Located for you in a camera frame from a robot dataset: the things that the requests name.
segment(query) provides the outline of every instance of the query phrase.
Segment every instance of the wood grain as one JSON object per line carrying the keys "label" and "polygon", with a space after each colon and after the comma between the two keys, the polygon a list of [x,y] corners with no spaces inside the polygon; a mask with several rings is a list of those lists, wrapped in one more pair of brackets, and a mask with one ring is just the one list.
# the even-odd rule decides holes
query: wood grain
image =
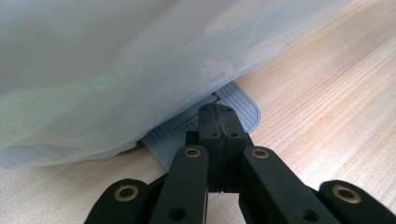
{"label": "wood grain", "polygon": [[[396,1],[354,1],[237,79],[262,111],[251,135],[306,185],[342,179],[396,213]],[[149,151],[0,170],[0,223],[82,223],[115,181],[164,173]],[[207,223],[244,223],[237,195],[211,194]]]}

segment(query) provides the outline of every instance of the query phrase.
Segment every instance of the metal screw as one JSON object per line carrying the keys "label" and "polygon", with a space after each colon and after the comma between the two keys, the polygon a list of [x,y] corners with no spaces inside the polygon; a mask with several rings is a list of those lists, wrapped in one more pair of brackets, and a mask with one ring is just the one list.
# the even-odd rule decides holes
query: metal screw
{"label": "metal screw", "polygon": [[[129,195],[126,195],[126,196],[121,195],[121,192],[126,189],[130,189],[132,191],[132,193],[130,193]],[[116,192],[114,192],[114,198],[121,203],[125,203],[125,202],[129,202],[129,201],[133,200],[137,196],[138,193],[139,193],[139,189],[137,188],[137,186],[122,185],[116,190]]]}
{"label": "metal screw", "polygon": [[184,150],[184,155],[186,157],[195,158],[201,156],[201,150],[197,148],[187,148]]}
{"label": "metal screw", "polygon": [[354,190],[344,186],[335,185],[332,187],[332,193],[346,203],[361,203],[361,196]]}
{"label": "metal screw", "polygon": [[253,149],[253,150],[251,151],[251,154],[252,154],[254,157],[257,157],[257,158],[260,158],[260,159],[265,159],[265,158],[268,158],[268,157],[270,156],[270,154],[269,154],[266,150],[261,149],[261,148],[255,148],[255,149]]}

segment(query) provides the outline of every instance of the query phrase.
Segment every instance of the translucent plastic bag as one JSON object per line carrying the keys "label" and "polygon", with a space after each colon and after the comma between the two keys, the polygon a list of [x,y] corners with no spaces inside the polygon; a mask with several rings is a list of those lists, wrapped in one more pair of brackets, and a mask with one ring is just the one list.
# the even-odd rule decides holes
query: translucent plastic bag
{"label": "translucent plastic bag", "polygon": [[108,158],[347,0],[2,0],[0,166]]}

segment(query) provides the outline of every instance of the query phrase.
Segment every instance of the light blue plastic tray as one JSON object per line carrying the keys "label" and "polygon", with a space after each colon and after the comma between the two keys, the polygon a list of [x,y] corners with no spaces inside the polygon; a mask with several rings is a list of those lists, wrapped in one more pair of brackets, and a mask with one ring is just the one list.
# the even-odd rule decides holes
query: light blue plastic tray
{"label": "light blue plastic tray", "polygon": [[170,168],[175,153],[185,145],[186,132],[198,131],[198,108],[210,103],[232,107],[247,133],[253,132],[260,124],[260,109],[235,82],[230,82],[153,129],[143,138],[146,147],[165,169]]}

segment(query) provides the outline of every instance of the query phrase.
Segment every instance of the wooden table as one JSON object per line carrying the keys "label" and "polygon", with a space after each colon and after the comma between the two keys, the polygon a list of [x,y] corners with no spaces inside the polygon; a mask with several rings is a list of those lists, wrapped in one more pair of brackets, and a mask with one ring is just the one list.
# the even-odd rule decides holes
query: wooden table
{"label": "wooden table", "polygon": [[[396,1],[354,1],[237,79],[262,111],[251,135],[306,185],[342,179],[396,213]],[[139,147],[103,161],[0,170],[0,223],[82,223],[115,181],[164,169]],[[244,223],[211,194],[207,223]]]}

